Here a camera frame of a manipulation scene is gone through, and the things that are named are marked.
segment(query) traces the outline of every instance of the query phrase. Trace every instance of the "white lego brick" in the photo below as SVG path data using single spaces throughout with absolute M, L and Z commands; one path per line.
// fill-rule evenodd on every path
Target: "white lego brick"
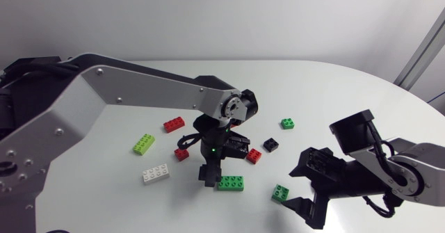
M 144 184 L 151 184 L 152 182 L 156 182 L 170 176 L 166 163 L 145 170 L 142 172 L 142 174 L 143 174 Z

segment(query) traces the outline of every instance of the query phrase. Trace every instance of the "lime green lego brick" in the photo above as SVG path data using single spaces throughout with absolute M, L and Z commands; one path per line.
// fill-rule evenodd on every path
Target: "lime green lego brick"
M 291 118 L 285 118 L 281 120 L 281 126 L 283 129 L 293 129 L 294 123 Z
M 242 176 L 222 176 L 218 183 L 220 191 L 243 191 L 244 178 Z
M 139 155 L 144 155 L 148 148 L 152 146 L 154 142 L 154 136 L 145 134 L 139 141 L 134 145 L 133 151 Z
M 277 186 L 273 190 L 272 198 L 279 202 L 284 202 L 284 201 L 286 201 L 288 194 L 289 194 L 288 188 L 285 188 L 285 187 L 277 184 Z

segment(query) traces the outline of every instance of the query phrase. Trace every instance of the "red lego brick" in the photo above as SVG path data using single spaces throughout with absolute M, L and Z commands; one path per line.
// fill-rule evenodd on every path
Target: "red lego brick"
M 256 149 L 251 149 L 249 151 L 249 154 L 246 156 L 246 159 L 251 161 L 253 164 L 256 164 L 261 157 L 261 152 L 257 151 Z
M 178 158 L 179 161 L 182 161 L 188 157 L 188 151 L 187 150 L 175 150 L 175 156 Z
M 179 129 L 186 125 L 186 123 L 182 120 L 181 117 L 177 117 L 173 120 L 164 123 L 164 129 L 167 133 L 170 133 L 176 129 Z

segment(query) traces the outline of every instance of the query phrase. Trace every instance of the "white wall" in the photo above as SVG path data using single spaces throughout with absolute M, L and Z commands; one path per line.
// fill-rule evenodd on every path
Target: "white wall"
M 85 51 L 126 60 L 305 59 L 393 81 L 445 0 L 0 0 L 0 65 Z

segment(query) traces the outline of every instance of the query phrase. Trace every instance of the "wire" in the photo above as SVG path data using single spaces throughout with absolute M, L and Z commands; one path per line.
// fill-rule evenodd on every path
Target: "wire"
M 394 147 L 392 147 L 391 143 L 388 143 L 388 142 L 385 141 L 385 140 L 382 140 L 382 143 L 383 143 L 384 145 L 388 146 L 389 151 L 391 152 L 391 156 L 395 155 L 396 152 L 394 151 Z
M 377 214 L 383 216 L 384 218 L 391 218 L 396 213 L 396 210 L 392 206 L 388 206 L 388 204 L 385 203 L 388 210 L 384 210 L 380 208 L 378 205 L 376 205 L 371 199 L 368 198 L 368 196 L 364 196 L 363 199 L 366 201 L 366 204 L 371 206 Z
M 4 87 L 5 85 L 19 79 L 29 72 L 41 71 L 49 72 L 61 77 L 69 77 L 72 76 L 77 70 L 79 70 L 77 66 L 70 65 L 68 63 L 29 63 L 23 65 L 15 65 L 13 68 L 6 71 L 3 76 L 1 76 L 0 87 Z
M 194 145 L 201 139 L 201 135 L 199 133 L 190 134 L 188 136 L 183 136 L 178 140 L 178 148 L 180 150 L 187 150 L 191 145 Z
M 69 232 L 66 231 L 66 230 L 52 230 L 52 231 L 47 232 L 47 233 L 69 233 Z
M 445 91 L 438 94 L 435 98 L 431 99 L 430 101 L 426 102 L 427 104 L 431 103 L 432 101 L 436 100 L 436 98 L 440 97 L 441 95 L 445 94 Z
M 375 143 L 374 143 L 375 157 L 377 157 L 380 167 L 382 167 L 383 171 L 385 173 L 387 173 L 390 177 L 392 177 L 394 179 L 394 181 L 397 182 L 398 178 L 391 171 L 391 169 L 389 168 L 389 165 L 387 163 L 386 154 L 383 152 L 383 149 L 382 149 L 382 139 L 380 138 L 380 136 L 377 132 L 377 129 L 374 127 L 374 124 L 372 122 L 368 122 L 368 128 L 369 128 L 369 131 L 371 132 L 371 135 L 375 141 Z

